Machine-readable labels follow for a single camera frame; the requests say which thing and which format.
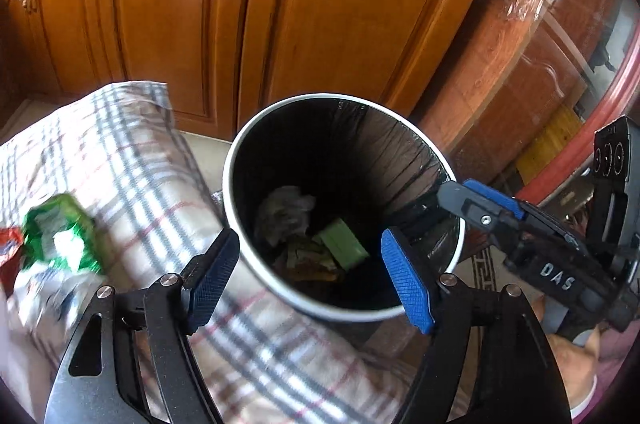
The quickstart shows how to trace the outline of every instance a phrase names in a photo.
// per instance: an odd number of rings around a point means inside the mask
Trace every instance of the bolt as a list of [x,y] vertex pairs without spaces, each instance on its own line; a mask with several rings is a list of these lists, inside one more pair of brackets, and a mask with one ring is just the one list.
[[171,285],[175,284],[175,282],[177,281],[178,281],[178,275],[171,272],[169,274],[165,274],[160,278],[160,285],[162,285],[163,287],[170,287]]
[[95,295],[98,296],[98,298],[100,298],[100,299],[104,299],[104,298],[108,298],[109,296],[111,296],[112,292],[113,292],[113,287],[110,287],[108,285],[104,285],[103,287],[100,287],[95,292]]
[[517,298],[520,294],[522,294],[522,289],[513,283],[507,285],[507,294],[512,298]]
[[455,274],[449,274],[448,272],[444,273],[440,276],[440,283],[442,283],[445,287],[453,287],[456,283],[458,283],[458,278]]

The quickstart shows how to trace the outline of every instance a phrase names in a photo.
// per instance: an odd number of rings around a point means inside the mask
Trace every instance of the plaid tablecloth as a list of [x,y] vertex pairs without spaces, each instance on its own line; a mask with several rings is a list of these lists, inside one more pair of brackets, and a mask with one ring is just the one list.
[[[71,192],[110,242],[120,290],[148,286],[205,252],[221,229],[210,193],[175,129],[164,84],[110,84],[0,147],[0,226]],[[407,386],[266,290],[243,263],[191,345],[228,423],[389,423]],[[142,359],[150,407],[162,405]]]

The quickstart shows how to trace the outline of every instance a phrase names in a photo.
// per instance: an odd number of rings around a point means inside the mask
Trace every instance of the wooden door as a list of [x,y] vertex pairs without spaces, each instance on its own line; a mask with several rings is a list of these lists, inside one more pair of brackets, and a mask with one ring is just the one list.
[[341,92],[408,115],[471,0],[249,0],[239,125],[284,97]]
[[30,0],[40,73],[62,99],[77,99],[110,82],[96,0]]
[[58,84],[40,72],[36,47],[30,28],[30,0],[3,0],[8,19],[3,33],[8,67],[19,80],[19,86],[27,94],[57,95]]
[[182,130],[230,140],[244,0],[99,0],[116,80],[168,83]]

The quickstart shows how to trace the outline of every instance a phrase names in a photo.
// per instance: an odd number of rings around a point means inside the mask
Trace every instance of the tile floor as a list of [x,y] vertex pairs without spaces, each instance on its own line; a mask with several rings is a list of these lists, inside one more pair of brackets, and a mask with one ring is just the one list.
[[[47,117],[58,107],[38,100],[25,100],[3,128],[0,128],[0,144],[4,144],[26,127]],[[211,192],[222,189],[222,168],[231,144],[222,140],[183,132],[187,144],[198,163]]]

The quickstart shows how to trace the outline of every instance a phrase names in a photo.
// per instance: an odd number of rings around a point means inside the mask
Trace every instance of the human hand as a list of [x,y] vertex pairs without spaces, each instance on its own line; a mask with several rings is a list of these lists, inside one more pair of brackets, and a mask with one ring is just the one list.
[[[531,307],[538,320],[542,321],[545,314],[545,297],[540,296],[531,304]],[[584,348],[575,346],[556,334],[548,334],[546,338],[560,369],[569,406],[575,408],[587,398],[593,387],[600,357],[600,331],[594,328]]]

